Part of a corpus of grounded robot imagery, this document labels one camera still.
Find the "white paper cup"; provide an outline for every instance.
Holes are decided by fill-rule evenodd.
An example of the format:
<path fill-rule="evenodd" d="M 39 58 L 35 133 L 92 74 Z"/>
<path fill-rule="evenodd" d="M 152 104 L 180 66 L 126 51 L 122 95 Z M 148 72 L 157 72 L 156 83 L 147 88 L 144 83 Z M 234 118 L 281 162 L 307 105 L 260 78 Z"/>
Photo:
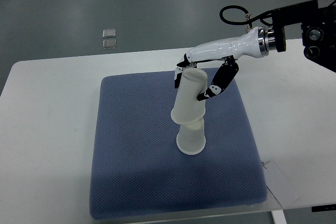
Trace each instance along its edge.
<path fill-rule="evenodd" d="M 205 100 L 197 96 L 207 89 L 208 76 L 198 68 L 188 68 L 182 72 L 180 87 L 177 91 L 172 120 L 177 124 L 192 124 L 205 114 Z"/>
<path fill-rule="evenodd" d="M 181 152 L 196 155 L 205 147 L 204 119 L 189 125 L 181 125 L 176 137 L 176 143 Z"/>

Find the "concrete floor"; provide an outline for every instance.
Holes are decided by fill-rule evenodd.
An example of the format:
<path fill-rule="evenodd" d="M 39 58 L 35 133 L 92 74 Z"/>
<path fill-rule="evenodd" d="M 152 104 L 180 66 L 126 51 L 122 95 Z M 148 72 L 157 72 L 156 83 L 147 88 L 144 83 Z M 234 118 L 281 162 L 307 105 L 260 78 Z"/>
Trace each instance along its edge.
<path fill-rule="evenodd" d="M 256 16 L 302 1 L 307 0 L 0 0 L 0 92 L 18 61 L 193 47 L 245 32 L 244 26 L 221 22 L 223 6 L 241 5 Z M 230 12 L 228 18 L 244 15 Z M 116 49 L 102 49 L 106 28 L 117 30 Z M 286 37 L 300 38 L 300 25 L 287 27 Z M 304 208 L 285 215 L 289 224 L 336 222 L 335 211 Z M 179 223 L 198 222 L 272 223 L 272 218 L 266 212 Z"/>

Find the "blue cushion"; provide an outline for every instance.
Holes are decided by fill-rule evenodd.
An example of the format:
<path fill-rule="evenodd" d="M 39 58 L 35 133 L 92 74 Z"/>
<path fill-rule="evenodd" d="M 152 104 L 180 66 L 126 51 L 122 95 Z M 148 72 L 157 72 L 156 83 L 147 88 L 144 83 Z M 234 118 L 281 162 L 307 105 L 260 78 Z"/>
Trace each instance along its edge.
<path fill-rule="evenodd" d="M 216 69 L 205 69 L 209 81 Z M 266 200 L 257 147 L 233 80 L 206 102 L 204 150 L 183 154 L 170 118 L 174 72 L 103 79 L 92 161 L 95 219 L 157 214 Z"/>

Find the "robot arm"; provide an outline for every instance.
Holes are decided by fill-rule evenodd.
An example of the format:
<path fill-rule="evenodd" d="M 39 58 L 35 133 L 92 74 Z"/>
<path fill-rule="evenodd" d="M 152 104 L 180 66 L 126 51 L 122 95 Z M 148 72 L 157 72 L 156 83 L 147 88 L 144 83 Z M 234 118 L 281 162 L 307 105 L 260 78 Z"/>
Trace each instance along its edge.
<path fill-rule="evenodd" d="M 221 20 L 231 25 L 248 25 L 249 32 L 241 37 L 217 40 L 199 45 L 189 50 L 179 61 L 175 70 L 175 88 L 179 87 L 182 71 L 197 67 L 199 62 L 221 60 L 224 63 L 217 71 L 210 87 L 197 96 L 199 101 L 222 93 L 238 72 L 236 60 L 242 55 L 261 58 L 269 51 L 286 51 L 284 27 L 302 23 L 302 41 L 305 46 L 304 55 L 334 72 L 336 72 L 336 0 L 325 8 L 318 8 L 318 0 L 311 0 L 295 5 L 264 12 L 253 19 L 246 9 L 240 6 L 227 6 L 220 12 Z M 238 8 L 246 14 L 245 22 L 230 22 L 223 12 L 230 8 Z M 272 24 L 264 21 L 272 18 Z M 260 19 L 267 25 L 252 28 L 252 22 Z"/>
<path fill-rule="evenodd" d="M 177 64 L 175 69 L 175 88 L 180 85 L 182 71 L 197 67 L 197 63 L 221 60 L 224 63 L 217 71 L 211 86 L 200 94 L 199 101 L 222 93 L 238 72 L 236 60 L 242 55 L 261 58 L 276 49 L 273 30 L 267 27 L 255 27 L 241 37 L 221 39 L 199 45 L 189 50 Z"/>

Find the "black cable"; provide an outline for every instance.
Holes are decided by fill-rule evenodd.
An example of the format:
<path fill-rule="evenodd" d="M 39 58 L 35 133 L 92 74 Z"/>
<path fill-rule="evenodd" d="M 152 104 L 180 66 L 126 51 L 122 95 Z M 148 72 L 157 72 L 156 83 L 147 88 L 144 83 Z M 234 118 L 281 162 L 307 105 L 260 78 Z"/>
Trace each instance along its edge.
<path fill-rule="evenodd" d="M 334 0 L 330 5 L 328 5 L 328 7 L 334 5 L 335 3 L 336 3 L 336 0 Z M 226 18 L 224 18 L 224 16 L 223 16 L 224 11 L 229 10 L 229 9 L 238 9 L 238 10 L 242 10 L 245 14 L 249 13 L 247 9 L 245 9 L 242 6 L 239 6 L 239 5 L 228 5 L 228 6 L 223 7 L 219 12 L 219 17 L 221 18 L 221 20 L 224 23 L 227 23 L 229 25 L 235 25 L 235 26 L 247 25 L 247 24 L 251 24 L 252 22 L 257 21 L 257 20 L 260 20 L 260 22 L 263 23 L 266 26 L 271 26 L 272 25 L 272 23 L 268 23 L 267 21 L 264 20 L 266 18 L 271 18 L 272 17 L 272 11 L 271 10 L 268 10 L 264 13 L 261 13 L 258 16 L 254 17 L 254 18 L 251 18 L 250 20 L 246 20 L 246 21 L 243 21 L 243 22 L 236 22 L 236 21 L 230 21 L 230 20 L 227 20 Z"/>
<path fill-rule="evenodd" d="M 223 16 L 223 12 L 228 10 L 228 9 L 238 9 L 238 10 L 242 10 L 245 14 L 248 14 L 248 10 L 243 8 L 242 6 L 239 6 L 239 5 L 228 5 L 228 6 L 225 6 L 223 7 L 220 12 L 219 12 L 219 17 L 221 18 L 221 20 L 224 22 L 224 23 L 227 23 L 229 25 L 235 25 L 235 26 L 239 26 L 239 25 L 247 25 L 247 24 L 250 24 L 258 19 L 260 19 L 260 21 L 264 24 L 264 25 L 267 25 L 267 26 L 270 26 L 272 24 L 264 21 L 265 18 L 269 18 L 271 17 L 271 11 L 268 10 L 267 12 L 264 12 L 262 14 L 259 14 L 258 16 L 254 17 L 254 18 L 251 18 L 250 20 L 247 20 L 247 21 L 243 21 L 243 22 L 236 22 L 236 21 L 230 21 L 230 20 L 227 20 L 226 18 L 224 18 Z"/>

